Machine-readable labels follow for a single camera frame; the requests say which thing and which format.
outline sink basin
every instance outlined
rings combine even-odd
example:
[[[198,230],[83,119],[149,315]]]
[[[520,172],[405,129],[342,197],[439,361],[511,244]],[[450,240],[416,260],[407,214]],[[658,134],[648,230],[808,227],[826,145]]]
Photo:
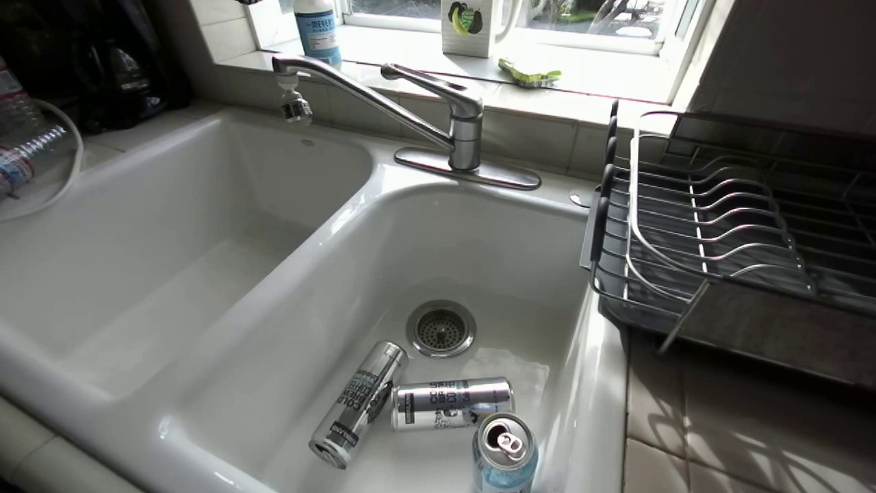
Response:
[[[580,181],[483,189],[398,167],[398,148],[224,109],[98,161],[0,224],[0,393],[149,491],[470,491],[473,429],[383,413],[347,472],[307,450],[394,339],[403,385],[511,382],[537,491],[620,491],[625,355],[577,268]],[[470,312],[465,355],[413,350],[429,303]]]
[[[589,472],[570,459],[599,416],[584,382],[599,378],[606,360],[606,334],[584,307],[580,227],[577,214],[457,185],[381,197],[310,257],[295,289],[247,327],[247,339],[201,370],[208,378],[180,393],[164,423],[168,446],[280,491],[470,491],[473,429],[398,434],[383,413],[347,472],[307,450],[364,355],[394,339],[407,350],[405,385],[510,378],[546,463],[537,491],[566,491],[572,472]],[[405,337],[410,312],[439,300],[462,305],[477,324],[473,349],[454,360],[421,357]],[[598,429],[622,434],[620,423],[622,412]],[[620,435],[589,446],[613,459]]]
[[[132,396],[244,300],[373,172],[364,148],[236,112],[192,123],[0,224],[6,387]]]

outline sink drain strainer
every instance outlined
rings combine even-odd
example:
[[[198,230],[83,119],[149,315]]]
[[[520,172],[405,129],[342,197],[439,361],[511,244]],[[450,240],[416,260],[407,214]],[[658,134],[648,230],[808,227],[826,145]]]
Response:
[[[462,305],[428,303],[407,319],[410,345],[436,360],[465,355],[473,345],[473,319]]]

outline dish rack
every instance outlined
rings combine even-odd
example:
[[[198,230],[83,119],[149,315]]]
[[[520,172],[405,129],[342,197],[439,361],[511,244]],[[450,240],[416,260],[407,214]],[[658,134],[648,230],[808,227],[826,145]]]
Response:
[[[584,266],[615,324],[876,389],[876,144],[615,108]]]

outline faucet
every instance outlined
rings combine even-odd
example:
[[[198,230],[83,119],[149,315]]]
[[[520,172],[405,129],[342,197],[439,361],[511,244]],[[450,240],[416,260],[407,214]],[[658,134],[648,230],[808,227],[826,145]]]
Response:
[[[451,179],[462,179],[462,181],[506,187],[506,189],[543,187],[540,175],[485,166],[485,159],[483,159],[485,108],[465,85],[436,79],[436,78],[418,74],[405,66],[381,66],[381,74],[387,79],[407,79],[450,105],[450,129],[440,133],[439,127],[407,112],[405,108],[394,105],[391,100],[381,97],[379,90],[342,78],[333,66],[329,66],[322,60],[276,55],[273,74],[276,74],[276,85],[283,90],[283,112],[290,123],[312,119],[312,108],[298,94],[298,74],[301,71],[317,74],[317,78],[333,83],[336,89],[379,108],[383,116],[401,122],[403,127],[413,129],[418,137],[424,137],[428,144],[432,144],[443,151],[443,153],[432,153],[432,151],[407,151],[405,148],[405,151],[394,153],[394,159],[401,166],[428,170],[436,175],[451,175]]]

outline silver can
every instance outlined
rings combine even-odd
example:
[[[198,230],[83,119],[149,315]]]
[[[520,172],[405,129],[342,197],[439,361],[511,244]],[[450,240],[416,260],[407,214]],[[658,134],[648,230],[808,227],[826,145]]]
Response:
[[[432,382],[398,387],[394,431],[436,431],[477,426],[487,413],[511,413],[515,393],[506,378]]]
[[[473,468],[479,493],[528,493],[540,450],[526,423],[511,413],[483,419],[473,434]]]
[[[387,397],[391,396],[394,376],[405,361],[405,350],[394,342],[379,342],[346,393],[322,416],[320,429],[310,438],[310,450],[333,468],[347,468],[359,442],[379,419]]]

